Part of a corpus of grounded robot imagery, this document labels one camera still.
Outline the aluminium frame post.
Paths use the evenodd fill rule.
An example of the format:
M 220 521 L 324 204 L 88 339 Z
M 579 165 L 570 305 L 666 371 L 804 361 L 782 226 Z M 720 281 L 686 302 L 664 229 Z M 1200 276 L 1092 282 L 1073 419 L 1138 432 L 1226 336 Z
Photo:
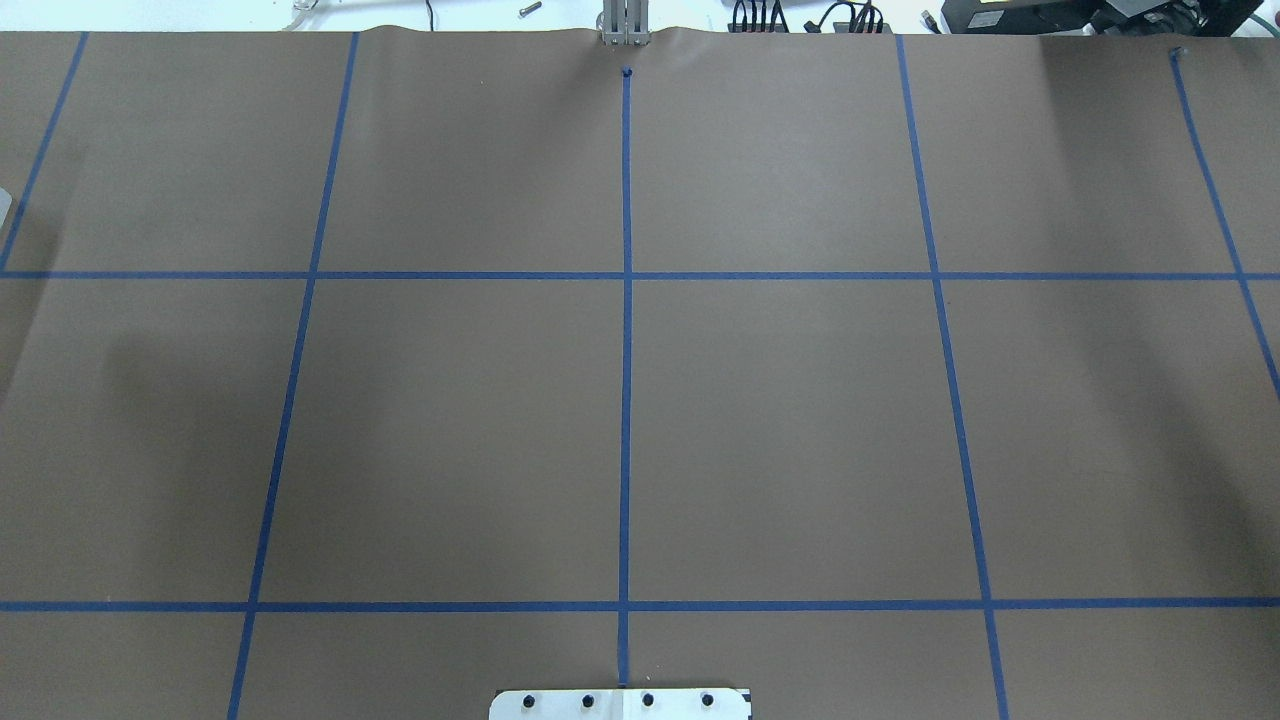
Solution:
M 598 31 L 605 46 L 645 46 L 652 41 L 648 0 L 604 0 Z

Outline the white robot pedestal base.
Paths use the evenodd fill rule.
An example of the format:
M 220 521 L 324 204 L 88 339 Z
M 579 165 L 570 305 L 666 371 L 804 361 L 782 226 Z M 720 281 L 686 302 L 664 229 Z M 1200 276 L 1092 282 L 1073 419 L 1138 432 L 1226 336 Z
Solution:
M 502 691 L 489 719 L 753 719 L 749 691 L 604 688 Z

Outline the clear plastic storage box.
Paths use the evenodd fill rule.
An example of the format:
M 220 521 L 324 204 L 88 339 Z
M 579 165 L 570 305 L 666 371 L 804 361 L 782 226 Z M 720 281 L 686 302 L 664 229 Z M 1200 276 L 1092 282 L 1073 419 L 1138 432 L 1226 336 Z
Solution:
M 13 205 L 13 197 L 12 197 L 12 195 L 6 190 L 0 188 L 0 224 L 1 225 L 4 225 L 4 223 L 6 222 L 9 211 L 12 210 L 12 205 Z

